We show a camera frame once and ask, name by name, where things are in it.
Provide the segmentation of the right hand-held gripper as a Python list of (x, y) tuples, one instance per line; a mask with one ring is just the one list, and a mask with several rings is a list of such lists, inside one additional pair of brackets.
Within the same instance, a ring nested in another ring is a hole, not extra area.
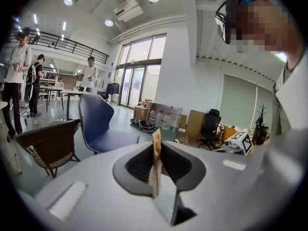
[(248, 155), (253, 143), (247, 132), (237, 132), (227, 140), (225, 140), (221, 148), (216, 149), (216, 152)]

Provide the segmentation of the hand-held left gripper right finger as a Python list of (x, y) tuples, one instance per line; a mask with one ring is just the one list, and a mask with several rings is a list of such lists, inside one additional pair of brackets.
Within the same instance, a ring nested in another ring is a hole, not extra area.
[(174, 216), (181, 222), (162, 224), (163, 231), (286, 231), (302, 230), (307, 218), (301, 209), (308, 199), (308, 131), (291, 130), (252, 157), (206, 151), (176, 142), (191, 165), (201, 168), (186, 175), (202, 177), (192, 190), (179, 192)]

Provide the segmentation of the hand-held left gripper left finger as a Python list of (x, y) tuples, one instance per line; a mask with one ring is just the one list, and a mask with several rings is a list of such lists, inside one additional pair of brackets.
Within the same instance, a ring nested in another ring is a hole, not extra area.
[[(152, 198), (125, 191), (113, 177), (114, 163), (149, 142), (91, 156), (52, 180), (36, 197), (18, 191), (26, 207), (49, 231), (168, 231), (170, 225)], [(64, 220), (49, 205), (74, 181), (87, 185), (77, 205)]]

